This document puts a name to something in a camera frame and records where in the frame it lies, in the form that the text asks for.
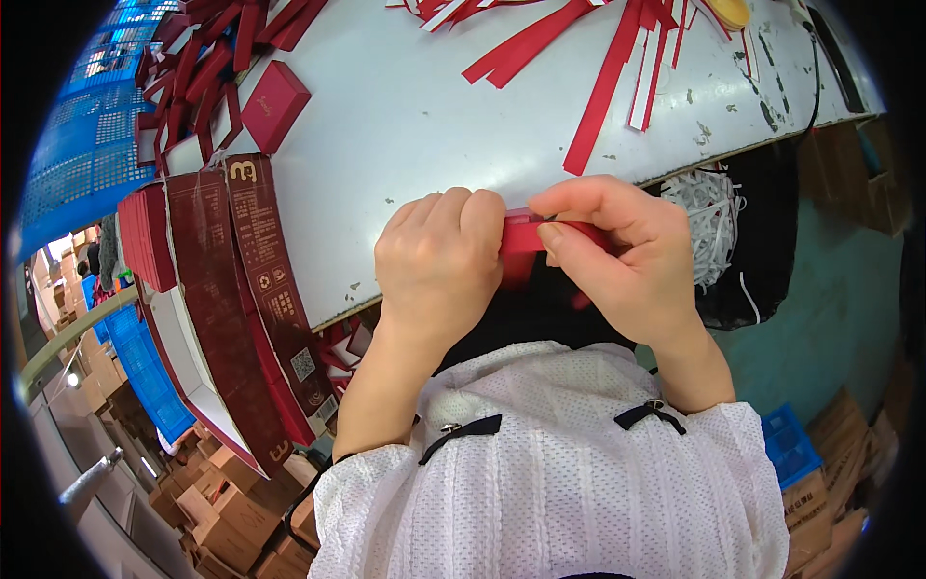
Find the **yellow lid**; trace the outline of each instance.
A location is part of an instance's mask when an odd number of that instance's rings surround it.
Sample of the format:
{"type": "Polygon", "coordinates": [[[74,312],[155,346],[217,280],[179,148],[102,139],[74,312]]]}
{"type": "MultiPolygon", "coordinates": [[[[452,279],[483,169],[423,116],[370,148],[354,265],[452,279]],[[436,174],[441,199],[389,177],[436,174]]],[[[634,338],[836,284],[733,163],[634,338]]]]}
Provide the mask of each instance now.
{"type": "Polygon", "coordinates": [[[728,30],[741,30],[749,23],[749,8],[744,0],[707,0],[720,22],[728,30]]]}

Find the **logo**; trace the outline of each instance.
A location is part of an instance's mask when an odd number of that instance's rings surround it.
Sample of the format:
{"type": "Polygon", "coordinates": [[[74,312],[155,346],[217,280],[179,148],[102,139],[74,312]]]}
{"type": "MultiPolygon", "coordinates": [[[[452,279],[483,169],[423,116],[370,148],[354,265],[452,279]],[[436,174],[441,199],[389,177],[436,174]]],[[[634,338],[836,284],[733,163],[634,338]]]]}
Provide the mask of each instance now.
{"type": "Polygon", "coordinates": [[[255,168],[254,163],[251,161],[239,161],[237,163],[232,163],[229,168],[229,174],[232,179],[238,179],[238,174],[241,173],[241,180],[247,181],[248,178],[251,179],[254,183],[257,183],[257,168],[255,168]]]}

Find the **white lace shirt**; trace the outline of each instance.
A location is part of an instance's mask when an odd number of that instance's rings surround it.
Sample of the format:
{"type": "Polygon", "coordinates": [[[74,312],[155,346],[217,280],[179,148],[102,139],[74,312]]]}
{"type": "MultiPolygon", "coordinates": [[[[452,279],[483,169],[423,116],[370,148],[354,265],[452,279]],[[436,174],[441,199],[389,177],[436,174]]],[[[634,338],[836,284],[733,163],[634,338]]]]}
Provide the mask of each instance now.
{"type": "Polygon", "coordinates": [[[315,490],[309,577],[782,576],[778,480],[748,404],[614,417],[659,397],[626,348],[517,344],[450,368],[419,398],[410,447],[342,460],[315,490]],[[422,449],[448,423],[497,434],[422,449]]]}

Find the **right hand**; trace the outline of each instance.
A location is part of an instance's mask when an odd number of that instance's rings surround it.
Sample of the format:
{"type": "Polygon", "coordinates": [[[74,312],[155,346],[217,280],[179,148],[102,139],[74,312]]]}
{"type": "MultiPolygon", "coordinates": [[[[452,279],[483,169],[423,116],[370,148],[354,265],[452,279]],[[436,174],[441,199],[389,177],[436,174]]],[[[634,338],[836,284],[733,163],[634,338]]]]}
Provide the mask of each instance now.
{"type": "Polygon", "coordinates": [[[549,222],[537,234],[559,266],[615,330],[654,350],[704,326],[695,309],[691,232],[683,208],[610,175],[570,179],[528,201],[541,215],[593,223],[611,232],[618,255],[549,222]]]}

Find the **left hand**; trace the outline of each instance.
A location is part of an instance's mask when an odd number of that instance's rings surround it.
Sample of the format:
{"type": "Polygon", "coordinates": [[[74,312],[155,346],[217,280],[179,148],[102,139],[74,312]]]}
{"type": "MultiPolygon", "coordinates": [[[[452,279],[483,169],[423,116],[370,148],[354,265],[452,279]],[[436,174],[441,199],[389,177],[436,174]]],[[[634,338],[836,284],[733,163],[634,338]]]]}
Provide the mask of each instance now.
{"type": "Polygon", "coordinates": [[[453,187],[406,203],[376,243],[378,334],[442,359],[479,322],[502,279],[505,201],[453,187]]]}

